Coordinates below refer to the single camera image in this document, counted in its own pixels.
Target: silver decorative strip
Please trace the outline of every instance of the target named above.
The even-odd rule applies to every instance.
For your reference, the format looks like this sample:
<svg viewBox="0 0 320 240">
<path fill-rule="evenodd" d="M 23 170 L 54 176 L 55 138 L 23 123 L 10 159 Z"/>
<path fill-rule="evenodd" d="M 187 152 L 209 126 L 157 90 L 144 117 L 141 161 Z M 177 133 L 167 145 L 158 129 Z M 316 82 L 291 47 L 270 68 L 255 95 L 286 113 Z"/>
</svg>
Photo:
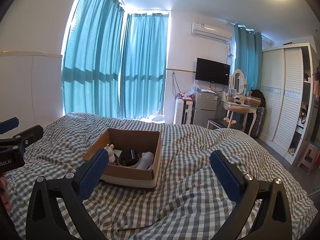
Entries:
<svg viewBox="0 0 320 240">
<path fill-rule="evenodd" d="M 268 92 L 268 93 L 281 95 L 281 89 L 280 88 L 272 88 L 272 87 L 262 86 L 261 90 L 262 90 L 262 92 Z"/>
<path fill-rule="evenodd" d="M 284 94 L 285 94 L 287 97 L 291 97 L 291 98 L 294 98 L 294 99 L 300 99 L 300 94 L 299 94 L 299 93 L 296 93 L 296 92 L 291 92 L 291 91 L 285 90 L 285 91 L 284 91 Z"/>
</svg>

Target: teal curtain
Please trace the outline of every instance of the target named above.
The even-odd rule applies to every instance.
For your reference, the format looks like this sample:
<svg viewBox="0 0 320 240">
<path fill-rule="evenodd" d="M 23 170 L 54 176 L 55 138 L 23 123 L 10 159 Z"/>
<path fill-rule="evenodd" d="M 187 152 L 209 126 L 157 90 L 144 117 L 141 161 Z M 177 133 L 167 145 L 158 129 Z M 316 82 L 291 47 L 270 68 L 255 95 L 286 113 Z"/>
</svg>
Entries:
<svg viewBox="0 0 320 240">
<path fill-rule="evenodd" d="M 240 69 L 247 79 L 246 92 L 261 87 L 262 38 L 260 33 L 235 25 L 235 70 Z"/>
<path fill-rule="evenodd" d="M 79 0 L 62 66 L 66 114 L 120 114 L 118 75 L 123 14 L 118 0 Z"/>
<path fill-rule="evenodd" d="M 168 14 L 128 16 L 121 69 L 123 119 L 149 117 L 163 108 Z"/>
</svg>

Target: gray refrigerator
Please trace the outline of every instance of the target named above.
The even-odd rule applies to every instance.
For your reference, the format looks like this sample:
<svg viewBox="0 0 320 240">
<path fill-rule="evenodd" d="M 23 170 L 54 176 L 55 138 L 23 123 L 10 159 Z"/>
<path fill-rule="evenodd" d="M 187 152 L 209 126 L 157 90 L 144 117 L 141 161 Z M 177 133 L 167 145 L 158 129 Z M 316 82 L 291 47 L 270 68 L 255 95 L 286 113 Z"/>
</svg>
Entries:
<svg viewBox="0 0 320 240">
<path fill-rule="evenodd" d="M 193 103 L 191 123 L 207 127 L 208 119 L 226 117 L 227 111 L 221 109 L 218 93 L 197 91 Z"/>
</svg>

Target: ceiling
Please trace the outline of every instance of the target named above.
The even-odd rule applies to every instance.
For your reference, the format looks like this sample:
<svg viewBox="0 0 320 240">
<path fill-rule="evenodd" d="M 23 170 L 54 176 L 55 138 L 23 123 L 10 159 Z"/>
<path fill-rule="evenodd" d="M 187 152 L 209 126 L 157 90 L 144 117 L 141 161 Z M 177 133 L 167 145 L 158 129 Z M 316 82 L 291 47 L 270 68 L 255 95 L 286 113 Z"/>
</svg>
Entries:
<svg viewBox="0 0 320 240">
<path fill-rule="evenodd" d="M 305 36 L 320 38 L 320 23 L 305 0 L 123 1 L 126 7 L 137 10 L 183 11 L 239 23 L 275 42 Z"/>
</svg>

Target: black backpack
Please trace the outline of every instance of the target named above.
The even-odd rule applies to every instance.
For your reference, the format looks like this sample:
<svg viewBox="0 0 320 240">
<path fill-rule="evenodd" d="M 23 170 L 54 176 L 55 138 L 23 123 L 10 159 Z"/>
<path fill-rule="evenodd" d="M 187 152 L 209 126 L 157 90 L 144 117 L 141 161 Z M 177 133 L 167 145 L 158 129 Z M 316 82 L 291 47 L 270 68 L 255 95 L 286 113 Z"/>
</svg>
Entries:
<svg viewBox="0 0 320 240">
<path fill-rule="evenodd" d="M 253 96 L 255 98 L 260 98 L 261 99 L 260 106 L 266 107 L 266 100 L 265 100 L 262 92 L 259 89 L 252 90 L 251 96 Z"/>
</svg>

